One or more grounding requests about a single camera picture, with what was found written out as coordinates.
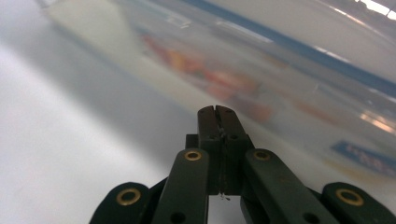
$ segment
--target plastic container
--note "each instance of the plastic container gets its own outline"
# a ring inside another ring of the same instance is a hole
[[[121,3],[175,76],[360,182],[396,177],[395,83],[206,1]]]

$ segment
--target blue label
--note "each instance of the blue label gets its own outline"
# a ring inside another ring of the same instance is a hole
[[[392,158],[375,153],[367,148],[353,145],[347,141],[337,143],[332,149],[370,170],[396,177],[396,160]]]

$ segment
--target label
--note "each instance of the label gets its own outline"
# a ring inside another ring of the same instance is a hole
[[[348,159],[382,175],[396,177],[396,160],[373,152],[364,147],[341,141],[332,147],[333,150]]]

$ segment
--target clear plastic box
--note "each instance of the clear plastic box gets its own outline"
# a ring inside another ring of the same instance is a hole
[[[120,3],[175,76],[359,181],[396,177],[395,83],[206,1]]]

